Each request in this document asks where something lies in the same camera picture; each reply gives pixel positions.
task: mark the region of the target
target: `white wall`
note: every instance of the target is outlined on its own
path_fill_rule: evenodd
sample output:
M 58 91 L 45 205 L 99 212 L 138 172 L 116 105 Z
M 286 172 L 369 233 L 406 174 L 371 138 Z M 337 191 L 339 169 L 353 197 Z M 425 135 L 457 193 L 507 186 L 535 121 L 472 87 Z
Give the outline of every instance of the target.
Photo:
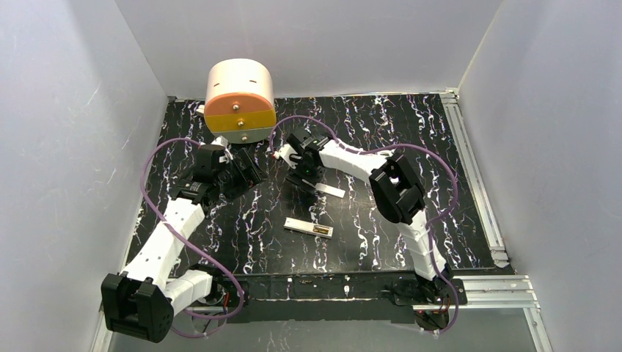
M 205 98 L 246 57 L 276 96 L 456 87 L 502 0 L 117 0 L 167 95 Z
M 461 105 L 556 351 L 619 351 L 622 3 L 506 1 Z
M 0 4 L 0 349 L 89 350 L 166 104 L 114 0 Z

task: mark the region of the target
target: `white rectangular piece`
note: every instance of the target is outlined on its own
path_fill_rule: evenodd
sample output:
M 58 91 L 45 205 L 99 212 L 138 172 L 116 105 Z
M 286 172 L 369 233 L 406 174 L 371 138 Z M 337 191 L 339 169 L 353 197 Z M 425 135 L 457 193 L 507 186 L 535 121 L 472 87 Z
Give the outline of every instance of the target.
M 323 183 L 316 183 L 315 184 L 315 189 L 317 189 L 318 192 L 323 192 L 323 193 L 326 193 L 326 194 L 330 194 L 331 196 L 334 196 L 334 197 L 337 197 L 337 198 L 343 198 L 343 196 L 345 196 L 345 191 L 344 190 L 335 188 L 333 186 L 325 185 Z
M 312 224 L 310 222 L 296 220 L 292 218 L 285 218 L 284 228 L 287 230 L 298 231 L 306 233 L 308 235 L 314 235 L 324 238 L 332 238 L 332 227 L 319 224 Z

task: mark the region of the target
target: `metal frame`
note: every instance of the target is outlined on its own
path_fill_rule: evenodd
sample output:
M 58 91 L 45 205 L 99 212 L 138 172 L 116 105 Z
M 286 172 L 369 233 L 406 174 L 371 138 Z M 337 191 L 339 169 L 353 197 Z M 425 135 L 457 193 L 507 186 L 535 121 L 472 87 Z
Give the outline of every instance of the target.
M 464 127 L 462 113 L 458 106 L 457 96 L 453 92 L 440 93 L 440 96 L 455 146 L 458 149 L 462 167 L 466 174 L 466 180 L 469 183 L 471 193 L 475 200 L 475 206 L 480 215 L 484 235 L 488 242 L 492 259 L 496 266 L 503 268 L 509 264 L 508 256 L 505 253 L 505 244 L 503 243 L 503 238 L 501 238 L 499 225 L 492 211 L 488 193 L 483 185 L 478 163 L 471 149 L 467 130 Z
M 457 276 L 464 282 L 468 304 L 461 309 L 525 308 L 539 309 L 527 275 Z M 430 309 L 429 305 L 413 306 L 414 310 Z
M 551 347 L 549 336 L 546 335 L 546 330 L 544 330 L 544 324 L 540 317 L 540 309 L 525 308 L 523 310 L 527 319 L 527 324 L 529 325 L 529 331 L 531 332 L 535 350 L 537 352 L 552 352 L 553 348 Z

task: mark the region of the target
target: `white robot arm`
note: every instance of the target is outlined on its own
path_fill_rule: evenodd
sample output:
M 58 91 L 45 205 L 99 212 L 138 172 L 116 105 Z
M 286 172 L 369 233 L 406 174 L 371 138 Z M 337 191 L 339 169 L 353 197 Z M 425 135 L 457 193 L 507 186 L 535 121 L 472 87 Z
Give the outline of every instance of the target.
M 340 170 L 371 185 L 380 214 L 395 223 L 403 236 L 417 275 L 428 281 L 435 280 L 425 228 L 423 188 L 406 157 L 351 153 L 338 143 L 344 144 L 298 129 L 289 135 L 287 144 L 274 156 L 290 167 L 289 182 L 311 192 L 323 177 L 324 168 Z M 446 261 L 436 246 L 433 250 L 436 266 L 442 270 Z
M 223 137 L 202 145 L 196 160 L 172 187 L 164 212 L 168 225 L 186 239 L 221 194 L 235 199 L 266 178 L 245 149 L 231 153 Z M 176 314 L 213 292 L 213 277 L 201 270 L 188 270 L 167 284 L 182 248 L 183 243 L 159 222 L 121 273 L 108 274 L 101 285 L 108 330 L 160 342 Z

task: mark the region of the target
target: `black marbled table surface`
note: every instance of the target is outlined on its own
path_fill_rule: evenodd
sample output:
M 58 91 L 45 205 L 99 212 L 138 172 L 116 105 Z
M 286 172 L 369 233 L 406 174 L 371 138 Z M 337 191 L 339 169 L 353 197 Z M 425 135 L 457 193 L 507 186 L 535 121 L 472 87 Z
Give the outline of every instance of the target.
M 210 142 L 213 136 L 194 110 L 201 101 L 169 104 L 160 142 L 188 137 Z M 458 172 L 459 205 L 434 226 L 440 252 L 454 268 L 491 268 L 488 249 L 475 201 L 455 147 L 441 99 L 435 94 L 384 95 L 330 98 L 276 99 L 277 119 L 293 114 L 323 120 L 337 135 L 355 147 L 373 149 L 387 144 L 412 143 L 434 151 Z M 311 122 L 286 122 L 285 131 Z M 275 147 L 285 134 L 278 133 Z M 352 271 L 395 271 L 412 268 L 404 241 L 395 226 L 375 209 L 370 189 L 360 180 L 328 170 L 324 183 L 344 189 L 345 197 L 305 194 L 285 183 L 287 167 L 269 157 L 268 142 L 245 147 L 268 173 L 266 182 L 233 202 L 221 201 L 190 237 L 237 274 L 311 274 Z M 161 151 L 147 181 L 149 195 L 164 212 L 167 192 L 180 171 L 194 162 L 194 148 L 182 142 Z M 407 151 L 418 168 L 427 193 L 428 219 L 445 209 L 451 183 L 443 168 L 426 155 Z M 283 229 L 286 217 L 334 228 L 328 240 Z M 138 254 L 156 225 L 156 216 L 143 203 L 136 220 L 128 262 Z M 200 257 L 184 249 L 172 271 L 179 276 Z

